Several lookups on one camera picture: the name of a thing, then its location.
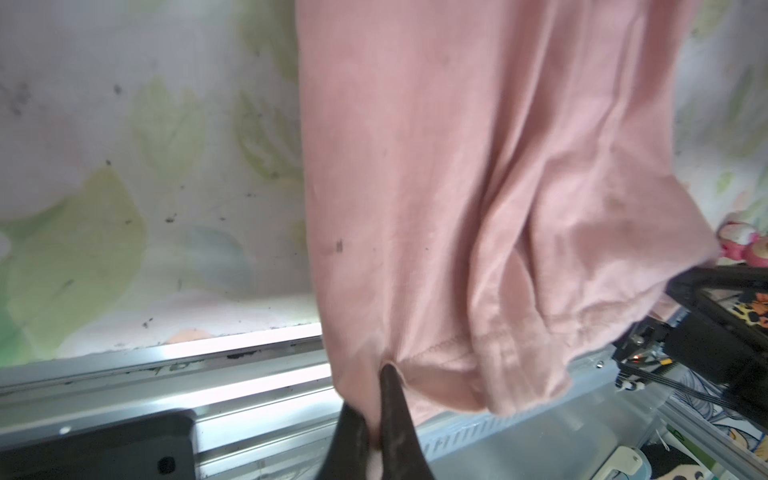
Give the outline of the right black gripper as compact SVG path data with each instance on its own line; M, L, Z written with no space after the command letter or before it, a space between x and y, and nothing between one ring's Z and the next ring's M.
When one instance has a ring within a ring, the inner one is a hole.
M671 325L650 316L614 342L619 382L633 378L657 383L693 398L732 410L760 430L767 428L767 334L749 325L711 294L724 290L765 294L767 270L745 265L697 267L673 278L666 294L684 309ZM716 397L698 392L659 372L658 361L642 361L656 347L674 365L683 365L723 388Z

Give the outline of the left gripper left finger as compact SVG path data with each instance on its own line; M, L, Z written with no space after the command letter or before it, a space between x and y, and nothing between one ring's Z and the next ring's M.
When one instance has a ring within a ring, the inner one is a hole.
M369 430L365 418L344 403L333 438L316 480L365 480L369 454Z

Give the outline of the pink printed t-shirt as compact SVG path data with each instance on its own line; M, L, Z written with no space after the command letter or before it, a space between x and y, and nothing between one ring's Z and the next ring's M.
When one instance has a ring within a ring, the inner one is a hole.
M312 282L369 429L510 415L642 319L715 235L673 169L694 1L300 1Z

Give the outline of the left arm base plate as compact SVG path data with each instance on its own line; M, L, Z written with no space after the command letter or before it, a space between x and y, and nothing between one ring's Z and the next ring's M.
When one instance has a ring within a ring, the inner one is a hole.
M1 449L3 479L196 479L195 415L170 411Z

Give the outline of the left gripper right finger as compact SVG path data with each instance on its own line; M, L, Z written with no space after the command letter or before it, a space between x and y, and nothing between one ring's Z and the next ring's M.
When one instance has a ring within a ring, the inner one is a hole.
M381 389L380 447L382 478L434 480L421 450L397 369L386 364L379 375Z

